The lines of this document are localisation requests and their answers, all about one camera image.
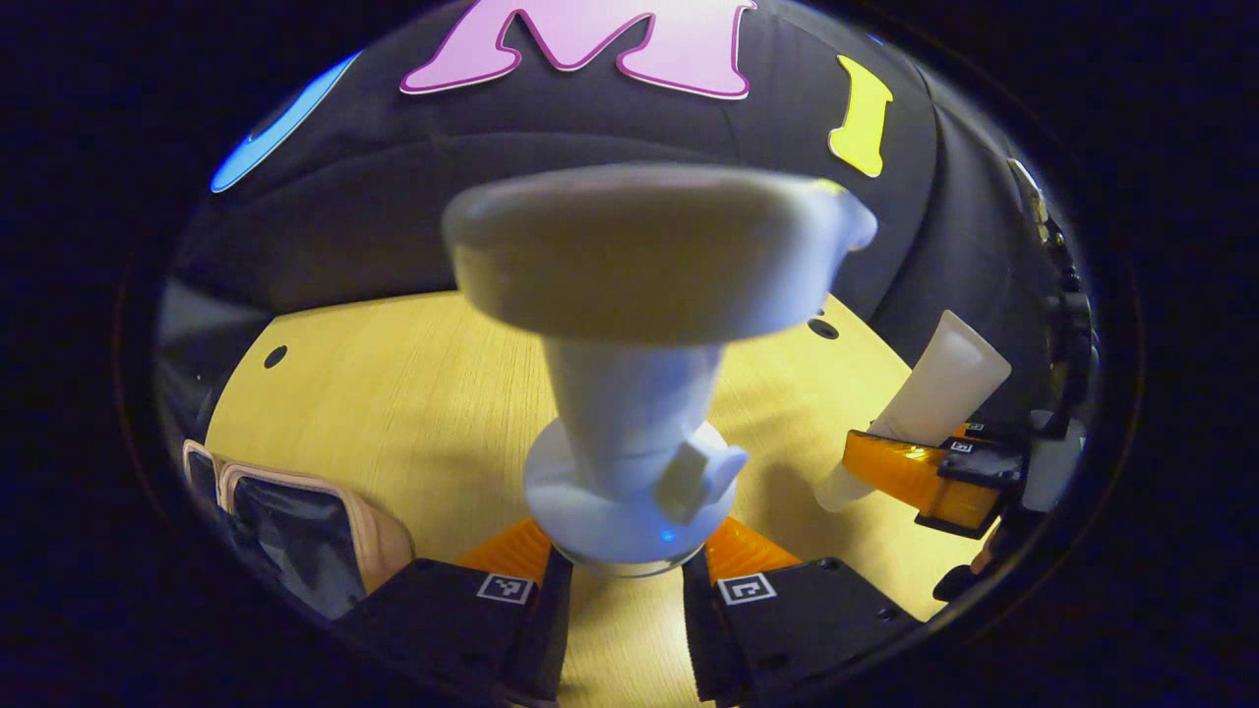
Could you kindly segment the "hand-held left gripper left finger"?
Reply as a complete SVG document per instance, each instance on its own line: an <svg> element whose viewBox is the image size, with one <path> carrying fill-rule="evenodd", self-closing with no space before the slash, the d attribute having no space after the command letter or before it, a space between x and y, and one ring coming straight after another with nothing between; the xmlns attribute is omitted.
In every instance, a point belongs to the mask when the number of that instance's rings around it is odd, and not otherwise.
<svg viewBox="0 0 1259 708"><path fill-rule="evenodd" d="M533 518L460 561L405 564L334 632L468 707L558 707L572 561Z"/></svg>

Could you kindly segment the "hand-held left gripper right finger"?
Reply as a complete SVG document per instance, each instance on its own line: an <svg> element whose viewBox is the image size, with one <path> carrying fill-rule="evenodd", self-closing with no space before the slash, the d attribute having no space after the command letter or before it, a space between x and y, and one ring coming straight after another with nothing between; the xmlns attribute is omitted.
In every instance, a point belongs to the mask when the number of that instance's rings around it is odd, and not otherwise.
<svg viewBox="0 0 1259 708"><path fill-rule="evenodd" d="M771 707L844 680L922 622L844 561L801 561L726 518L682 573L697 699Z"/></svg>

